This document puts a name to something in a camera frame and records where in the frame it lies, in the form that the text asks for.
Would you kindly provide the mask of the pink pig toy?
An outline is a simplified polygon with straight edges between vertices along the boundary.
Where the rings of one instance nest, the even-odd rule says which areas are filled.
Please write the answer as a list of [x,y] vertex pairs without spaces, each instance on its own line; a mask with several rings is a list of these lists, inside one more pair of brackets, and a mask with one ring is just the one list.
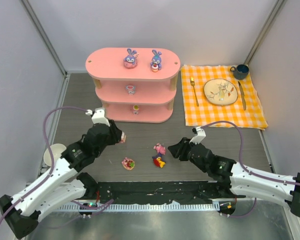
[[161,155],[165,155],[166,154],[166,148],[160,144],[160,143],[157,143],[154,147],[153,147],[154,150],[156,150],[157,154],[161,154]]

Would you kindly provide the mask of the red yellow bird toy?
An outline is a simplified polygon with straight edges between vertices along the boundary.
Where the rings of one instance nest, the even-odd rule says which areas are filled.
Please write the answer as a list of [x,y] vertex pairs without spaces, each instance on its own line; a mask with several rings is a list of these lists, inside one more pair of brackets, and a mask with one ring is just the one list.
[[163,168],[166,165],[166,162],[163,160],[163,155],[158,153],[157,155],[152,157],[153,163],[155,166],[159,168]]

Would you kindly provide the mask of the pink bear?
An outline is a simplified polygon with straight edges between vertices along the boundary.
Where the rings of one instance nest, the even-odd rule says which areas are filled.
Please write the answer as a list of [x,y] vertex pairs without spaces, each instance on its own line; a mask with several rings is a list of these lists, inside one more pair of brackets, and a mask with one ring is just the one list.
[[135,161],[132,160],[132,159],[130,159],[130,158],[128,158],[128,157],[125,157],[121,161],[121,164],[128,171],[132,170],[135,167]]
[[125,133],[123,132],[123,133],[121,134],[120,143],[125,143],[125,142],[126,142],[126,135],[125,135]]

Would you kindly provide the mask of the purple bunny with cake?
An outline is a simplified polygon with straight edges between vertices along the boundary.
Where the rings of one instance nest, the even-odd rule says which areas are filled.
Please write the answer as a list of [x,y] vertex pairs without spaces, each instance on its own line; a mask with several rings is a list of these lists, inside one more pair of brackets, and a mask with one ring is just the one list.
[[153,57],[151,59],[150,67],[153,72],[158,72],[162,69],[162,53],[156,49],[152,50]]

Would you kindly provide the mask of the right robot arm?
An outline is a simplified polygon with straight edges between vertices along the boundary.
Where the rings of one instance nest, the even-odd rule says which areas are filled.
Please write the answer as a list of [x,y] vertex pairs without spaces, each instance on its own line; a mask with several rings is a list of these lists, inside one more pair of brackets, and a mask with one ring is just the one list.
[[300,218],[300,172],[291,176],[258,170],[215,155],[201,143],[195,144],[186,137],[168,150],[173,158],[190,161],[233,195],[275,203]]

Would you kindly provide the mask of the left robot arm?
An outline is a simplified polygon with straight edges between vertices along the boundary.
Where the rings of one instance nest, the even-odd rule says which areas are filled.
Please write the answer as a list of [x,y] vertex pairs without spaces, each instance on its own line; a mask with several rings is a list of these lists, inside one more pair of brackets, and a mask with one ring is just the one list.
[[16,238],[29,235],[49,213],[79,198],[91,198],[98,189],[82,170],[107,146],[125,140],[113,120],[94,124],[81,139],[70,144],[54,165],[24,190],[0,197],[0,212]]

